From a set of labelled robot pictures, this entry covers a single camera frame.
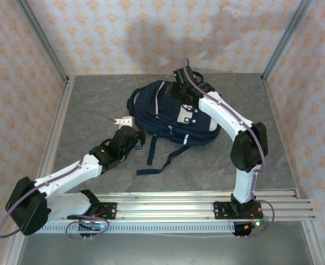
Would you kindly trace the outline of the navy blue student backpack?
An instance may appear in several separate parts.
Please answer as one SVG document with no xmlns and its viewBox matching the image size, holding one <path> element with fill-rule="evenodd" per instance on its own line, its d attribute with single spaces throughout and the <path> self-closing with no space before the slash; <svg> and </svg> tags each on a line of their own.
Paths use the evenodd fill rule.
<svg viewBox="0 0 325 265">
<path fill-rule="evenodd" d="M 133 91 L 127 100 L 127 109 L 135 124 L 152 135 L 146 165 L 153 162 L 156 142 L 164 138 L 181 148 L 173 151 L 161 169 L 140 169 L 138 176 L 159 174 L 173 158 L 181 155 L 191 147 L 205 146 L 213 142 L 221 127 L 204 112 L 182 105 L 166 95 L 171 81 L 157 80 Z"/>
</svg>

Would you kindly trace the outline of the small circuit board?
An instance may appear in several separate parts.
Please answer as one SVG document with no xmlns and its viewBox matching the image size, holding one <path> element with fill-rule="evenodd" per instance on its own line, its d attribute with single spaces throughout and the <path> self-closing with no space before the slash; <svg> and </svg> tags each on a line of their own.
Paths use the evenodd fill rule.
<svg viewBox="0 0 325 265">
<path fill-rule="evenodd" d="M 101 232 L 107 228 L 107 224 L 103 222 L 81 222 L 78 224 L 79 229 L 81 231 L 93 231 L 93 232 Z"/>
<path fill-rule="evenodd" d="M 262 225 L 262 224 L 265 224 L 267 223 L 269 220 L 268 219 L 260 219 L 260 220 L 257 220 L 257 221 L 251 221 L 251 222 L 247 222 L 245 224 L 242 224 L 241 225 L 241 228 L 243 228 L 244 230 L 253 230 L 254 228 Z"/>
</svg>

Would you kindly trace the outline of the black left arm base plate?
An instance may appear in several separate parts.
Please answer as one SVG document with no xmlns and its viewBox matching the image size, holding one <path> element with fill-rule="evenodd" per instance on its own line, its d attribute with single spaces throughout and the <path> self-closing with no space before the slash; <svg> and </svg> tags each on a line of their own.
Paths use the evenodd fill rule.
<svg viewBox="0 0 325 265">
<path fill-rule="evenodd" d="M 101 202 L 95 216 L 106 220 L 115 220 L 117 203 Z"/>
</svg>

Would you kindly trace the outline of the aluminium table side rail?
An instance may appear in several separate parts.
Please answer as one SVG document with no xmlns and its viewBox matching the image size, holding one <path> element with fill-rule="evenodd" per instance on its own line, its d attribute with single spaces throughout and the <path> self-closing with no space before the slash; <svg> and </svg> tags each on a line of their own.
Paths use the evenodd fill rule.
<svg viewBox="0 0 325 265">
<path fill-rule="evenodd" d="M 42 155 L 42 159 L 35 176 L 35 180 L 50 175 L 54 169 L 57 147 L 65 121 L 68 105 L 71 99 L 75 79 L 76 76 L 69 76 L 63 88 L 63 92 L 57 106 L 57 111 L 52 122 L 49 138 L 47 140 L 44 153 Z"/>
</svg>

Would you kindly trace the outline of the aluminium mounting rail beam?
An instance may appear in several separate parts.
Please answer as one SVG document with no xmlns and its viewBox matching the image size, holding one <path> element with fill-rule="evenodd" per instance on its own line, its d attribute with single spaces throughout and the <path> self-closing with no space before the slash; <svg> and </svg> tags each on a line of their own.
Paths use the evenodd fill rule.
<svg viewBox="0 0 325 265">
<path fill-rule="evenodd" d="M 115 221 L 182 222 L 233 221 L 250 222 L 260 219 L 215 219 L 214 202 L 230 202 L 231 193 L 222 191 L 133 192 L 95 194 L 100 202 L 117 203 Z M 256 201 L 261 203 L 269 221 L 306 221 L 316 219 L 308 199 L 297 197 L 295 190 L 263 190 Z"/>
</svg>

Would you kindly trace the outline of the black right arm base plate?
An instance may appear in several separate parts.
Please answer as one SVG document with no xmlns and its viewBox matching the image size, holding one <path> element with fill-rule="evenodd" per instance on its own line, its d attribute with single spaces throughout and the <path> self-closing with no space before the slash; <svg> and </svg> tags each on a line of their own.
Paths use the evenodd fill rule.
<svg viewBox="0 0 325 265">
<path fill-rule="evenodd" d="M 240 204 L 234 202 L 214 202 L 215 219 L 262 219 L 264 217 L 261 203 L 250 200 L 247 203 Z"/>
</svg>

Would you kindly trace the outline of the aluminium corner post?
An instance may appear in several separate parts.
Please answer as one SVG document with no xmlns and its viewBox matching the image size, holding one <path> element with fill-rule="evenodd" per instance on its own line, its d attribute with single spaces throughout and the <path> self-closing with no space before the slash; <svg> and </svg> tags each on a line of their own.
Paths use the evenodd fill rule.
<svg viewBox="0 0 325 265">
<path fill-rule="evenodd" d="M 44 49 L 47 57 L 51 61 L 55 71 L 59 75 L 60 79 L 66 84 L 68 82 L 69 77 L 67 76 L 62 63 L 60 62 L 57 54 L 55 53 L 54 48 L 52 47 L 48 37 L 46 36 L 42 26 L 40 25 L 34 11 L 32 10 L 28 0 L 15 0 L 15 3 L 23 12 L 26 20 L 28 21 L 32 31 L 37 37 L 39 43 Z"/>
<path fill-rule="evenodd" d="M 269 59 L 264 71 L 261 74 L 262 81 L 268 80 L 274 71 L 276 65 L 280 61 L 283 53 L 285 52 L 288 44 L 290 43 L 292 37 L 296 33 L 298 27 L 300 26 L 302 20 L 304 19 L 308 9 L 314 0 L 301 0 L 298 7 L 296 8 L 290 22 L 288 23 L 283 35 L 280 38 L 272 56 Z"/>
</svg>

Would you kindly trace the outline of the aluminium frame leg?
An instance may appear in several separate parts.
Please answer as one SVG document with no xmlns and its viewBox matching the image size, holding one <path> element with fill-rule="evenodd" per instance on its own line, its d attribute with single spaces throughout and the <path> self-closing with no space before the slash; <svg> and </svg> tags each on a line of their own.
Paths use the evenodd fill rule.
<svg viewBox="0 0 325 265">
<path fill-rule="evenodd" d="M 7 257 L 6 265 L 17 265 L 25 236 L 16 234 L 11 240 L 10 250 Z"/>
<path fill-rule="evenodd" d="M 325 265 L 325 244 L 317 221 L 303 221 L 302 228 L 313 265 Z"/>
</svg>

